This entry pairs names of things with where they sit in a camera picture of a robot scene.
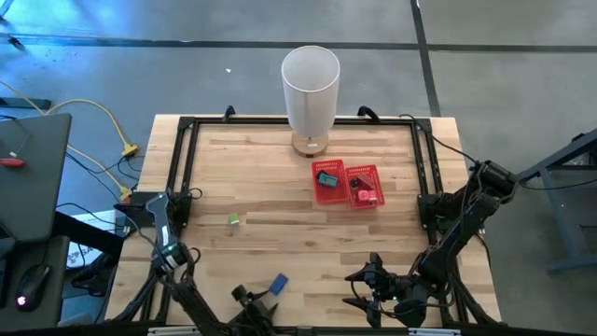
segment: gray concrete floor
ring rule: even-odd
[[[596,42],[592,18],[597,6],[591,0],[421,0],[420,6],[430,43]],[[408,0],[15,0],[6,19],[5,30],[26,34],[416,42]],[[342,66],[339,114],[352,115],[360,105],[369,105],[382,115],[429,116],[418,51],[334,51]],[[115,113],[129,139],[144,146],[158,113],[223,113],[227,105],[244,114],[284,113],[279,67],[287,52],[32,46],[23,53],[0,45],[0,74],[31,97],[100,102]],[[518,172],[597,125],[597,54],[430,56],[442,115],[457,118],[465,151],[480,160],[491,159]],[[4,89],[0,93],[8,95]],[[106,164],[118,160],[121,143],[103,113],[87,105],[70,105],[63,112],[74,116],[74,145]],[[60,202],[98,211],[109,208],[112,199],[68,161]],[[520,190],[513,203],[488,220],[487,232],[493,279],[507,323],[597,330],[596,270],[545,274],[564,251],[543,192]],[[76,311],[69,307],[81,304],[81,299],[67,300],[63,312],[68,315]],[[100,304],[89,301],[88,306],[97,310]]]

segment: metal stand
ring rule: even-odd
[[[583,165],[566,165],[565,163],[582,154],[588,152],[591,153],[596,148],[597,129],[573,139],[572,143],[568,146],[558,150],[556,153],[518,175],[520,182],[527,182],[535,177],[541,177],[543,180],[543,185],[546,188],[551,208],[553,209],[566,251],[569,255],[567,259],[552,264],[551,267],[547,269],[549,274],[597,265],[597,255],[588,253],[589,247],[582,230],[582,228],[587,225],[566,221],[566,208],[561,197],[558,195],[558,191],[553,189],[554,187],[557,188],[557,186],[553,185],[551,176],[552,171],[594,171],[597,167],[597,165],[594,164],[595,162],[590,162],[593,164]]]

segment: black computer mouse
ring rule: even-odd
[[[31,312],[37,308],[44,296],[44,286],[48,275],[49,266],[44,264],[32,266],[22,275],[15,296],[18,310]]]

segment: red plastic basket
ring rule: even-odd
[[[334,203],[348,201],[348,183],[344,163],[342,160],[316,161],[311,163],[315,199],[318,203]],[[335,188],[322,186],[317,183],[317,174],[326,173],[338,178],[338,185]]]
[[[356,178],[359,174],[365,174],[375,182],[375,192],[377,193],[377,203],[360,202],[357,199],[357,193],[362,188],[350,188],[349,195],[351,199],[351,207],[353,209],[367,209],[385,204],[383,198],[382,183],[380,182],[380,176],[377,174],[377,167],[374,164],[359,167],[348,167],[346,168],[346,180],[350,181]]]

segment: wooden table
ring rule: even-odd
[[[174,148],[178,118],[157,115],[147,146],[139,190],[163,191]],[[453,147],[460,139],[453,118],[434,118],[434,135]],[[290,280],[278,297],[273,322],[280,326],[367,326],[362,311],[341,302],[351,297],[343,277],[361,269],[369,251],[380,252],[389,272],[407,273],[427,238],[416,213],[419,182],[410,130],[399,126],[334,126],[326,155],[305,159],[290,146],[286,125],[202,125],[196,149],[192,188],[203,197],[193,201],[183,240],[198,247],[202,258],[195,281],[221,321],[240,311],[230,292],[243,284],[265,290],[278,273]],[[423,154],[427,153],[422,138]],[[182,153],[186,153],[188,136]],[[444,189],[466,182],[463,158],[439,145],[437,156]],[[345,166],[376,164],[386,204],[353,211],[348,203],[318,204],[312,190],[311,162],[343,159]],[[185,155],[176,186],[180,186]],[[433,183],[428,182],[433,191]],[[228,216],[237,213],[233,229]],[[147,234],[153,229],[144,229]],[[106,318],[120,313],[144,282],[150,245],[138,235],[125,243]],[[458,258],[461,276],[486,312],[500,319],[485,250],[471,240]],[[368,294],[366,286],[357,291]],[[159,298],[161,288],[156,292]],[[154,300],[153,313],[159,300]],[[182,308],[171,302],[169,324],[191,324]],[[428,308],[424,326],[440,326],[438,308]],[[397,327],[394,319],[382,325]]]

